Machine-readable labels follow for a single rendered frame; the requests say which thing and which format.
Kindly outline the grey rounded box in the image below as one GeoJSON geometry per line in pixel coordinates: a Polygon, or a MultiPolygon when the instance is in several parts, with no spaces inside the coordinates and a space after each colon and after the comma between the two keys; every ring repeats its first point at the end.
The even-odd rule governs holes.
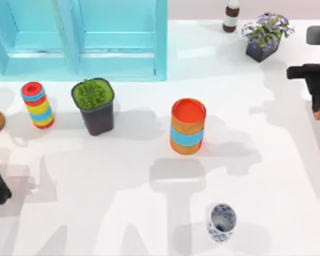
{"type": "Polygon", "coordinates": [[[310,26],[307,28],[306,43],[309,45],[320,45],[320,26],[310,26]]]}

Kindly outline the light blue rack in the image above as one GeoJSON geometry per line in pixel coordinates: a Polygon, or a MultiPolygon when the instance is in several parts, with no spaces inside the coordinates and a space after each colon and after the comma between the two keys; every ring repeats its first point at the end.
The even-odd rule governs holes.
{"type": "Polygon", "coordinates": [[[0,0],[0,81],[163,81],[168,0],[0,0]]]}

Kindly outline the purple flowers in dark pot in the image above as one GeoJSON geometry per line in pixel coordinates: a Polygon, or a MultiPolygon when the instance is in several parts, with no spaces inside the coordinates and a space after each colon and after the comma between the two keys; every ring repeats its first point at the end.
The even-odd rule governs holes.
{"type": "Polygon", "coordinates": [[[277,51],[282,38],[289,38],[294,32],[282,14],[263,13],[257,21],[246,23],[241,30],[247,39],[246,55],[260,63],[277,51]]]}

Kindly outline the green plant in dark pot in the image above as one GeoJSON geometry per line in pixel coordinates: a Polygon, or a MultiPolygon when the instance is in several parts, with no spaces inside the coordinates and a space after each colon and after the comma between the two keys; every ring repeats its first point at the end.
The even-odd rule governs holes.
{"type": "Polygon", "coordinates": [[[71,97],[90,135],[98,136],[114,128],[115,93],[106,79],[97,77],[79,82],[72,88],[71,97]]]}

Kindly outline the blue and white cup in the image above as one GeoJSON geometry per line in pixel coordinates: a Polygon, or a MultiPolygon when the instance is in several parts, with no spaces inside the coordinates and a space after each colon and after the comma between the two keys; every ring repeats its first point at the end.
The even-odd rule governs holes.
{"type": "Polygon", "coordinates": [[[217,243],[227,242],[233,235],[237,224],[237,216],[234,209],[221,203],[214,206],[207,221],[207,231],[217,243]]]}

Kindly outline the stack of coloured rings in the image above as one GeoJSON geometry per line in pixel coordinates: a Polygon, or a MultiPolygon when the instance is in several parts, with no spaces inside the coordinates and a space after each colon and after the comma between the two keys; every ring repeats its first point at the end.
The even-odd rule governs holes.
{"type": "Polygon", "coordinates": [[[21,88],[21,96],[33,124],[38,129],[46,129],[53,125],[54,114],[41,83],[24,84],[21,88]]]}

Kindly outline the brown bottle with white label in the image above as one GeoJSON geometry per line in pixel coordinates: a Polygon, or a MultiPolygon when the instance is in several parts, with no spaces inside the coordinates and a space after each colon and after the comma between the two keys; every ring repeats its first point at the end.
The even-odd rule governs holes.
{"type": "Polygon", "coordinates": [[[232,33],[236,30],[239,11],[239,0],[228,0],[222,24],[222,28],[226,33],[232,33]]]}

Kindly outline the orange can with blue band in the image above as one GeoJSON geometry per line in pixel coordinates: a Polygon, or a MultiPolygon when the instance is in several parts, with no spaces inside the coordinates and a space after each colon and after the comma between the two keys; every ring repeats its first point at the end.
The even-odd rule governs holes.
{"type": "Polygon", "coordinates": [[[203,141],[205,106],[196,99],[182,98],[171,108],[170,145],[178,154],[196,153],[203,141]]]}

